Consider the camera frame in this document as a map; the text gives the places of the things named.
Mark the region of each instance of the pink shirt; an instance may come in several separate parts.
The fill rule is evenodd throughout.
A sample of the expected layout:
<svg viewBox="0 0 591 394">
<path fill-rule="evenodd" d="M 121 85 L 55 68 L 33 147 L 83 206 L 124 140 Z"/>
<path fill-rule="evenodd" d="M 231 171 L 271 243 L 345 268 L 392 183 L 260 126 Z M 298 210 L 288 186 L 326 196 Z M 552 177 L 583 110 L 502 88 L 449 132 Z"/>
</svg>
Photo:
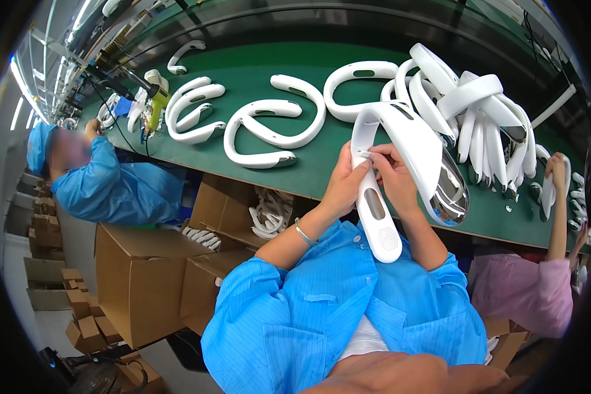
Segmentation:
<svg viewBox="0 0 591 394">
<path fill-rule="evenodd" d="M 574 307 L 569 260 L 533 263 L 517 255 L 477 256 L 471 303 L 481 316 L 511 319 L 538 335 L 560 338 Z"/>
</svg>

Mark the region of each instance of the silver bracelet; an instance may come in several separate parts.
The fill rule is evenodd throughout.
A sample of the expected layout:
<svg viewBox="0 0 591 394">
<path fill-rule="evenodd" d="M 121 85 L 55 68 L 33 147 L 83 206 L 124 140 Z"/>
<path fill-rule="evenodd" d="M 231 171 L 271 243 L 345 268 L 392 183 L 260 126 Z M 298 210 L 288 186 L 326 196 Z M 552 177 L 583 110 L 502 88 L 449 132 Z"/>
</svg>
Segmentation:
<svg viewBox="0 0 591 394">
<path fill-rule="evenodd" d="M 302 239 L 305 240 L 310 246 L 315 246 L 318 241 L 311 240 L 309 237 L 306 236 L 306 234 L 304 234 L 302 232 L 302 230 L 300 230 L 300 227 L 297 224 L 297 222 L 299 220 L 300 220 L 300 218 L 299 217 L 296 217 L 296 219 L 295 219 L 295 230 L 297 231 L 298 234 L 300 234 L 300 236 L 302 237 Z"/>
</svg>

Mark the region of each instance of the hand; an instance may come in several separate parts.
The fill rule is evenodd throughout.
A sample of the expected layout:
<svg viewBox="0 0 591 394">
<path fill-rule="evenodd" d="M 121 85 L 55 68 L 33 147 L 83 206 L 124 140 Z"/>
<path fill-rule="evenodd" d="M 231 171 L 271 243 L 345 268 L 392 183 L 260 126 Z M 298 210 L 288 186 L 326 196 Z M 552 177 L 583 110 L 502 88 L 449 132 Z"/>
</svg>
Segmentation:
<svg viewBox="0 0 591 394">
<path fill-rule="evenodd" d="M 550 174 L 553 174 L 554 186 L 556 186 L 557 195 L 565 194 L 565 161 L 563 154 L 556 152 L 547 161 L 545 167 L 545 178 L 548 178 Z"/>
<path fill-rule="evenodd" d="M 383 186 L 387 198 L 392 202 L 396 213 L 402 219 L 405 214 L 420 211 L 418 207 L 418 188 L 411 177 L 400 153 L 393 144 L 370 148 L 372 168 L 377 170 L 376 179 Z"/>
<path fill-rule="evenodd" d="M 366 160 L 352 169 L 350 159 L 350 141 L 348 141 L 341 147 L 339 159 L 326 187 L 326 193 L 318 206 L 330 215 L 332 220 L 337 220 L 350 213 L 359 195 L 359 184 L 370 170 L 370 161 Z"/>
<path fill-rule="evenodd" d="M 580 250 L 589 240 L 589 223 L 584 223 L 580 232 L 578 232 L 578 238 L 575 240 L 575 248 L 576 250 Z"/>
<path fill-rule="evenodd" d="M 98 119 L 92 119 L 86 124 L 85 134 L 92 142 L 95 138 L 99 137 L 99 131 L 101 129 L 101 122 Z"/>
</svg>

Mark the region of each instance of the blue cap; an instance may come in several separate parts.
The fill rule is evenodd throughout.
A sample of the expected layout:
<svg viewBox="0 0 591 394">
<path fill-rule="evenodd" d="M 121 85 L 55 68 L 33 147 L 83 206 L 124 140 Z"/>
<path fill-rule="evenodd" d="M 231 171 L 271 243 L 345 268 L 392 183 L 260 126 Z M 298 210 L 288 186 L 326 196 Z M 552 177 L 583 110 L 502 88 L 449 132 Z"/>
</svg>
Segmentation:
<svg viewBox="0 0 591 394">
<path fill-rule="evenodd" d="M 56 127 L 56 124 L 46 124 L 43 121 L 37 122 L 37 125 L 31 130 L 28 135 L 28 152 L 26 153 L 26 161 L 28 168 L 35 175 L 39 175 L 44 162 L 46 161 L 46 142 L 50 131 Z"/>
</svg>

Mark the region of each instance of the blue esd smock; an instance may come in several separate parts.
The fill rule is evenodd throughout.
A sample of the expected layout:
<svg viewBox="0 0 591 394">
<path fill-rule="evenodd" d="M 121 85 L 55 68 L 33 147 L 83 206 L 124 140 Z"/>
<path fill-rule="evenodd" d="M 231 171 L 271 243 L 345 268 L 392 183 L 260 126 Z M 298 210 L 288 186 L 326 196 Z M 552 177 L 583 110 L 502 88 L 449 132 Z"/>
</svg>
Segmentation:
<svg viewBox="0 0 591 394">
<path fill-rule="evenodd" d="M 90 222 L 153 225 L 177 218 L 185 170 L 118 162 L 105 137 L 92 141 L 92 160 L 50 187 L 70 215 Z"/>
</svg>

